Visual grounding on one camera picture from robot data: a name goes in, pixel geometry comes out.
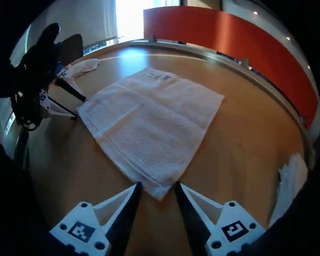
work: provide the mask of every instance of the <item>round table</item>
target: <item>round table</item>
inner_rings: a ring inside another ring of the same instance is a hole
[[[87,98],[145,67],[175,73],[225,95],[179,180],[218,203],[237,201],[268,228],[276,202],[277,171],[292,154],[304,155],[301,133],[287,112],[246,78],[182,53],[128,47],[99,59],[95,71],[75,79]],[[49,94],[71,110],[81,104],[54,86]],[[44,120],[30,133],[29,148],[34,188],[52,227],[80,201],[95,205],[133,184],[104,154],[80,119]],[[126,255],[190,253],[174,189],[161,202],[143,193]]]

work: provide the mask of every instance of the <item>white towel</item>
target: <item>white towel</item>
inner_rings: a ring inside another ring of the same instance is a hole
[[[272,226],[288,210],[293,199],[307,180],[308,168],[299,153],[291,156],[289,164],[279,170],[281,182],[277,188],[277,200],[270,219]]]
[[[146,68],[101,90],[78,113],[120,170],[162,200],[196,153],[223,98]]]

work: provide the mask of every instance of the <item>white curtain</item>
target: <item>white curtain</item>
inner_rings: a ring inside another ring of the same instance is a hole
[[[28,48],[33,46],[43,29],[59,23],[61,31],[55,42],[81,34],[83,46],[117,37],[115,0],[57,0],[31,24]]]

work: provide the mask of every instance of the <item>chair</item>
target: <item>chair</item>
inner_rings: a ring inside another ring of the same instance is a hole
[[[75,34],[62,42],[59,61],[67,66],[80,57],[83,57],[83,39],[80,34]]]

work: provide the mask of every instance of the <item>red panel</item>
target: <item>red panel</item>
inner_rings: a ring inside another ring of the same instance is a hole
[[[226,12],[174,6],[144,11],[145,38],[182,41],[215,49],[249,64],[293,102],[310,127],[317,96],[300,64],[275,38],[256,25]]]

